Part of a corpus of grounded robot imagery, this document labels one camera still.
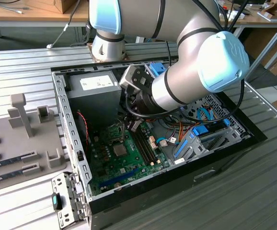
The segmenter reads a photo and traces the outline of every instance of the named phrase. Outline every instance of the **aluminum extrusion table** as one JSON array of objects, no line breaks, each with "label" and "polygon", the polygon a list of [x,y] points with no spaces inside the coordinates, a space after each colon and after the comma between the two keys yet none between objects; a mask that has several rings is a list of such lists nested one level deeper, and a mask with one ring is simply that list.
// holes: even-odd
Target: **aluminum extrusion table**
[{"label": "aluminum extrusion table", "polygon": [[[126,50],[131,60],[167,56],[165,43],[126,44]],[[170,50],[172,56],[177,55],[176,44],[170,44]],[[0,51],[0,117],[7,114],[9,95],[20,92],[25,93],[26,110],[48,105],[56,113],[50,68],[89,63],[92,58],[84,47]],[[277,227],[277,110],[248,83],[245,92],[241,109],[268,140],[220,175],[107,229],[264,230]],[[233,85],[225,93],[237,102],[240,87]],[[60,127],[59,132],[65,145]],[[66,170],[71,171],[69,162]],[[57,174],[1,189],[0,230],[58,230],[50,182]],[[72,228],[79,230],[88,226],[82,223]]]}]

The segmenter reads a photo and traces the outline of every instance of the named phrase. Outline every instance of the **white connector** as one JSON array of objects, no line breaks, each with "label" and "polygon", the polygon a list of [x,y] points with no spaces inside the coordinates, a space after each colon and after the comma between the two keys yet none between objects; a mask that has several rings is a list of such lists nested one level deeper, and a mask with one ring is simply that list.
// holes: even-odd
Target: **white connector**
[{"label": "white connector", "polygon": [[69,27],[69,24],[67,23],[66,25],[65,25],[65,27],[64,27],[64,32],[67,30],[67,28]]}]

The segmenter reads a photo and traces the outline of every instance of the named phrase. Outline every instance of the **orange wire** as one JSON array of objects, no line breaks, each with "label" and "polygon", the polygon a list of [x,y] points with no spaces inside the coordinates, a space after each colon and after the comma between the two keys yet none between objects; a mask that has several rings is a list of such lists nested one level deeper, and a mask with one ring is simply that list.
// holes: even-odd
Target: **orange wire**
[{"label": "orange wire", "polygon": [[197,125],[199,125],[199,123],[196,123],[196,124],[194,124],[194,125],[191,125],[189,128],[187,128],[187,130],[185,131],[185,134],[183,135],[183,137],[186,135],[186,133],[187,133],[191,128],[193,128],[194,126],[197,126]]},{"label": "orange wire", "polygon": [[86,131],[86,152],[87,152],[87,146],[88,146],[88,144],[89,144],[89,133],[88,133],[88,130],[87,130],[87,123],[86,123],[86,119],[84,118],[84,116],[80,113],[80,112],[77,112],[77,114],[79,114],[81,117],[82,117],[82,119],[83,119],[83,121],[84,121],[84,124],[85,124],[85,131]]}]

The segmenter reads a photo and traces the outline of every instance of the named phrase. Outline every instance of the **white cable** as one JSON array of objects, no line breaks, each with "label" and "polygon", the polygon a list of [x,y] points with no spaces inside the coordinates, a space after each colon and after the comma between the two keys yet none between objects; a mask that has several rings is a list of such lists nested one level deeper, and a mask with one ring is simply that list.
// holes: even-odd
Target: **white cable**
[{"label": "white cable", "polygon": [[73,15],[74,15],[76,9],[77,9],[78,6],[79,6],[79,3],[80,3],[80,0],[77,0],[77,3],[76,3],[76,5],[75,5],[75,7],[73,8],[73,11],[72,11],[71,14],[70,14],[68,23],[65,25],[64,29],[62,30],[62,32],[60,33],[60,35],[56,38],[56,40],[54,41],[54,43],[48,44],[48,45],[46,46],[47,49],[51,49],[51,48],[55,45],[55,43],[60,39],[60,37],[65,33],[65,31],[66,31],[67,28],[69,27],[69,24],[71,23],[72,17],[73,17]]}]

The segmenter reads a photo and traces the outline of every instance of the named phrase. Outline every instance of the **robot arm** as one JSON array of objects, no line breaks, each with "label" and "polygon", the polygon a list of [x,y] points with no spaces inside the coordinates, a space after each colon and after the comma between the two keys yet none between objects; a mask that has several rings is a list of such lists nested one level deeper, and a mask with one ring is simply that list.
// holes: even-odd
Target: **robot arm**
[{"label": "robot arm", "polygon": [[[214,0],[201,0],[219,21]],[[91,0],[90,22],[97,30],[115,35],[151,37],[178,43],[179,60],[158,76],[149,91],[136,91],[141,113],[171,111],[220,92],[242,80],[249,58],[230,32],[220,32],[192,0]],[[133,67],[121,85],[132,85]]]}]

